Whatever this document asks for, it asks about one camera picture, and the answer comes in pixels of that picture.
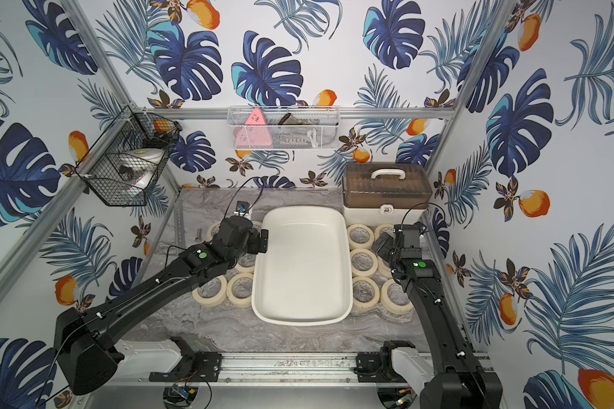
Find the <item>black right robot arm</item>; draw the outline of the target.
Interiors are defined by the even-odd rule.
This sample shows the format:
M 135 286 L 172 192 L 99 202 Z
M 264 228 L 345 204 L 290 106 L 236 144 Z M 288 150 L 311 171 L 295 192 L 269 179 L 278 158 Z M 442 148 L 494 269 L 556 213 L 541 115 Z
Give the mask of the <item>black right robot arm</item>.
M 427 360 L 407 342 L 388 341 L 380 349 L 377 373 L 386 380 L 404 380 L 419 408 L 498 408 L 502 384 L 486 371 L 463 337 L 443 290 L 441 274 L 424 259 L 425 225 L 396 224 L 382 233 L 373 252 L 388 263 L 391 284 L 398 285 L 417 313 L 430 350 Z

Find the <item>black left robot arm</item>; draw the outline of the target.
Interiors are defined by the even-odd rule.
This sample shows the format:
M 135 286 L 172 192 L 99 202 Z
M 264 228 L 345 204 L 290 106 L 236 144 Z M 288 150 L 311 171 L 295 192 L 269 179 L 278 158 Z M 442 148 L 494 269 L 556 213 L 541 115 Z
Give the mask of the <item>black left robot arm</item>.
M 150 279 L 84 313 L 70 308 L 56 319 L 55 363 L 75 395 L 98 390 L 117 372 L 125 356 L 117 342 L 135 325 L 233 269 L 246 255 L 268 250 L 269 231 L 243 216 L 229 216 L 216 236 L 192 245 Z

